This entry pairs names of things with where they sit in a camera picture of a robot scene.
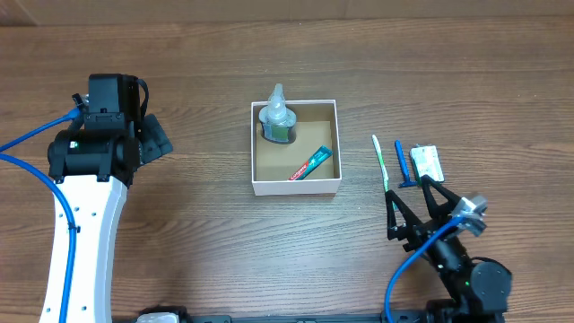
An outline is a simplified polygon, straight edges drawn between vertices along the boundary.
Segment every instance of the toothbrush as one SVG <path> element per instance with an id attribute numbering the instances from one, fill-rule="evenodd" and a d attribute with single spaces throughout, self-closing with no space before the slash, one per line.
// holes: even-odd
<path id="1" fill-rule="evenodd" d="M 380 164 L 380 171 L 383 173 L 383 186 L 385 187 L 385 192 L 388 191 L 388 174 L 387 168 L 385 167 L 385 160 L 383 160 L 383 153 L 380 151 L 380 144 L 378 144 L 378 139 L 375 135 L 372 136 L 373 144 L 375 145 L 375 152 L 377 152 L 378 163 Z"/>

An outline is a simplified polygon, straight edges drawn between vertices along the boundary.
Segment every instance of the toothpaste tube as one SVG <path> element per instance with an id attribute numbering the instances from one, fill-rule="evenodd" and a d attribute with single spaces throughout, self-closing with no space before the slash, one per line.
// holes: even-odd
<path id="1" fill-rule="evenodd" d="M 289 180 L 305 179 L 307 175 L 309 175 L 321 164 L 321 162 L 326 161 L 327 158 L 331 157 L 331 155 L 333 155 L 333 152 L 331 152 L 329 148 L 321 146 L 315 153 L 313 153 L 308 161 L 305 161 L 299 170 L 297 170 L 291 177 L 289 177 Z"/>

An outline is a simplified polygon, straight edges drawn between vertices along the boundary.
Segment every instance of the clear plastic bottle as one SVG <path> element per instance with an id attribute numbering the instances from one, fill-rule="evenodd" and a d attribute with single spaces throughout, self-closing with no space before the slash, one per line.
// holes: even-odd
<path id="1" fill-rule="evenodd" d="M 295 134 L 297 116 L 285 106 L 282 84 L 275 85 L 268 101 L 268 105 L 259 111 L 263 138 L 276 144 L 291 144 L 297 137 Z"/>

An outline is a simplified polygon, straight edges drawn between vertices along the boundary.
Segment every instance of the wood grain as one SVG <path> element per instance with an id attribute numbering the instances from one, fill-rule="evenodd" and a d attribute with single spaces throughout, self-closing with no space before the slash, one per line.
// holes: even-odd
<path id="1" fill-rule="evenodd" d="M 0 0 L 0 26 L 33 26 L 36 22 L 17 0 Z"/>
<path id="2" fill-rule="evenodd" d="M 3 1 L 40 26 L 574 14 L 570 0 L 0 0 L 0 16 Z"/>
<path id="3" fill-rule="evenodd" d="M 402 180 L 393 142 L 435 144 L 454 192 L 490 200 L 473 256 L 514 273 L 510 322 L 574 319 L 572 18 L 418 19 L 0 29 L 0 142 L 64 114 L 91 73 L 149 84 L 174 144 L 135 177 L 116 246 L 112 308 L 195 314 L 373 313 L 407 257 L 385 234 L 370 135 Z M 336 99 L 344 180 L 334 197 L 255 197 L 249 103 Z M 10 153 L 48 170 L 58 129 Z M 52 196 L 0 163 L 0 322 L 35 322 Z M 420 190 L 398 194 L 423 218 Z M 394 308 L 446 296 L 416 264 Z"/>

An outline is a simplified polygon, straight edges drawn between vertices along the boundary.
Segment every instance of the cardboard box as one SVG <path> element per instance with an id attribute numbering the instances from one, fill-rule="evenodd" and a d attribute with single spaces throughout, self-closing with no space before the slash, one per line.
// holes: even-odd
<path id="1" fill-rule="evenodd" d="M 266 101 L 251 103 L 251 183 L 256 196 L 334 194 L 341 184 L 339 128 L 335 100 L 287 100 L 297 115 L 292 144 L 274 144 L 261 136 L 259 111 Z M 333 156 L 304 180 L 287 180 L 324 145 Z"/>

